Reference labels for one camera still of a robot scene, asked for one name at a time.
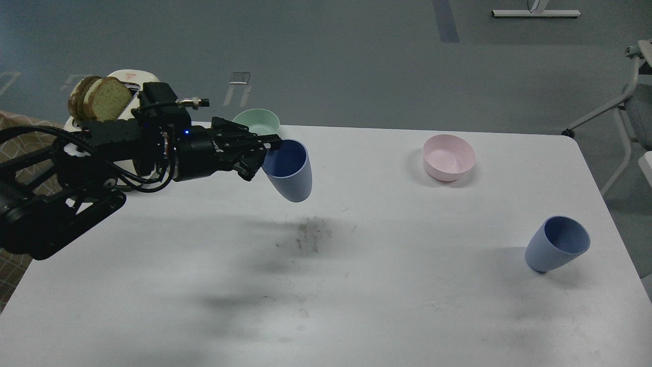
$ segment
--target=beige cloth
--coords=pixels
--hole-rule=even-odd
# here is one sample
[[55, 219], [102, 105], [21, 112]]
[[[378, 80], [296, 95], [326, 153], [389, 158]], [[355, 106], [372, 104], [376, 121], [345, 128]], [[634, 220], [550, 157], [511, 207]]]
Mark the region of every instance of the beige cloth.
[[[37, 118], [31, 118], [28, 116], [13, 114], [11, 112], [0, 110], [0, 129], [6, 129], [7, 127], [21, 125], [61, 127], [61, 125], [52, 123], [50, 121], [40, 120]], [[0, 144], [0, 161], [5, 162], [9, 159], [19, 157], [23, 154], [49, 146], [52, 144], [54, 139], [54, 136], [44, 133], [29, 133], [17, 136], [16, 138]], [[45, 162], [22, 169], [18, 171], [16, 179], [19, 182], [24, 182], [34, 173], [38, 172], [38, 170], [42, 169], [44, 165]], [[41, 184], [41, 186], [35, 190], [35, 193], [40, 195], [51, 195], [60, 189], [61, 187], [57, 183], [56, 176], [53, 176], [48, 181], [45, 181], [43, 184]]]

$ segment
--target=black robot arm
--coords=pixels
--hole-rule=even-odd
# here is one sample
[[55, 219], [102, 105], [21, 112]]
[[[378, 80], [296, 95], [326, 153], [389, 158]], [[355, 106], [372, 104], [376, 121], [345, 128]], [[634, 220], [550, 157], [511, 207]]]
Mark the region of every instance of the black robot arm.
[[[183, 181], [235, 170], [250, 181], [278, 135], [258, 136], [248, 128], [215, 117], [210, 128], [192, 125], [185, 107], [208, 100], [179, 100], [165, 83], [145, 83], [134, 119], [79, 121], [79, 131], [20, 126], [0, 131], [0, 144], [25, 133], [56, 136], [47, 148], [0, 163], [0, 247], [47, 259], [125, 204], [123, 187], [153, 193], [172, 180]], [[134, 172], [115, 162], [131, 160]], [[16, 173], [45, 162], [45, 168], [19, 182]], [[53, 175], [61, 190], [34, 190]]]

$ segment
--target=blue plastic cup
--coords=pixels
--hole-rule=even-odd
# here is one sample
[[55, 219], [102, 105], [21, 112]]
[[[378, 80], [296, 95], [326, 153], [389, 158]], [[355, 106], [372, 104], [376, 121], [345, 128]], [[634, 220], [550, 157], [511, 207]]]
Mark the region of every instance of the blue plastic cup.
[[263, 171], [276, 190], [292, 202], [301, 202], [312, 191], [312, 171], [308, 150], [292, 139], [281, 141], [280, 148], [265, 155]]
[[550, 217], [527, 245], [526, 262], [538, 272], [548, 272], [585, 253], [590, 244], [581, 224], [568, 217]]

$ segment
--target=patterned fabric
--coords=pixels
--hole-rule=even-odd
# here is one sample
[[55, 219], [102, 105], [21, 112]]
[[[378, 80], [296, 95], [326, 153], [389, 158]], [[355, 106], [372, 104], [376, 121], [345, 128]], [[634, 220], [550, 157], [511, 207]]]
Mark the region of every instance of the patterned fabric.
[[[19, 125], [56, 126], [48, 121], [0, 111], [0, 129]], [[53, 140], [53, 136], [43, 133], [29, 133], [17, 136], [8, 142], [0, 144], [0, 162], [5, 162], [9, 159], [49, 146]], [[45, 164], [39, 163], [38, 165], [20, 170], [16, 175], [16, 179], [19, 182], [27, 180], [34, 173], [38, 172], [39, 169], [42, 169]], [[60, 189], [56, 181], [56, 176], [53, 176], [39, 186], [35, 190], [35, 193], [39, 195], [50, 195]], [[0, 312], [7, 305], [9, 298], [14, 293], [23, 274], [25, 274], [31, 260], [32, 258], [29, 255], [14, 255], [0, 249]]]
[[[49, 121], [0, 110], [0, 129], [21, 125], [57, 126]], [[8, 161], [9, 159], [49, 146], [53, 140], [54, 136], [44, 133], [29, 133], [17, 136], [8, 142], [0, 144], [0, 162]], [[23, 182], [45, 165], [46, 163], [43, 162], [20, 170], [16, 175], [16, 179], [19, 182]], [[35, 192], [41, 195], [50, 195], [60, 189], [59, 184], [53, 176], [39, 186]]]

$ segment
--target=white chair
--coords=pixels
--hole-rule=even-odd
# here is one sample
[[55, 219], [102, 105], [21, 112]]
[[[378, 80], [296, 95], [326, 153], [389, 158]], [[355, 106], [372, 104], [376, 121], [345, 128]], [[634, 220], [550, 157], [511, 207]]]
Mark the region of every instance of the white chair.
[[[641, 144], [646, 150], [652, 150], [652, 86], [649, 84], [639, 84], [638, 76], [641, 74], [652, 74], [652, 67], [649, 62], [652, 60], [652, 43], [651, 40], [640, 40], [636, 46], [630, 46], [626, 50], [627, 57], [632, 59], [633, 77], [625, 86], [621, 95], [612, 99], [608, 103], [596, 108], [590, 113], [582, 116], [569, 125], [568, 129], [561, 134], [575, 136], [574, 130], [597, 116], [612, 110], [618, 132], [625, 149], [625, 157], [618, 169], [607, 180], [606, 184], [600, 190], [602, 196], [611, 188], [614, 182], [622, 175], [629, 166], [632, 157], [632, 142]], [[630, 136], [629, 130], [625, 126], [622, 111], [627, 113], [631, 130], [634, 136]]]
[[652, 152], [643, 154], [643, 157], [638, 160], [638, 165], [641, 167], [641, 171], [643, 171], [650, 186], [652, 186]]

